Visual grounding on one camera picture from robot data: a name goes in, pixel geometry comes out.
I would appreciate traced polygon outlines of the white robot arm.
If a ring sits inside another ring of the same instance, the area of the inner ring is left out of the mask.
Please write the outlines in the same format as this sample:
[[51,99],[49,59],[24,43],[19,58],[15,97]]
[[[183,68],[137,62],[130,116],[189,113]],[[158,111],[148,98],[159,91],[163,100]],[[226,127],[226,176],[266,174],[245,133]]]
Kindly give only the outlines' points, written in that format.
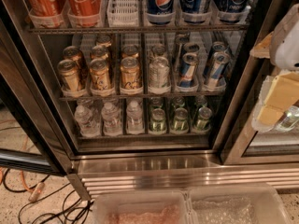
[[250,54],[266,58],[280,69],[280,73],[267,81],[262,89],[261,108],[256,119],[272,126],[299,100],[299,4],[295,4]]

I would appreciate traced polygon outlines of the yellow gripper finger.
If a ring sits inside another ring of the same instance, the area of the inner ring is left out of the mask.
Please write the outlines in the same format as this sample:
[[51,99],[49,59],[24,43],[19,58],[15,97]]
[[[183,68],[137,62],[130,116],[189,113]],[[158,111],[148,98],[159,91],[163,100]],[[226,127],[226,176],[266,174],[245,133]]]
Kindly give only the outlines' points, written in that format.
[[299,74],[289,72],[277,75],[264,100],[264,104],[275,110],[287,110],[299,100]]
[[263,105],[258,113],[257,120],[264,125],[271,126],[277,123],[277,121],[283,115],[283,112],[283,109],[269,105]]

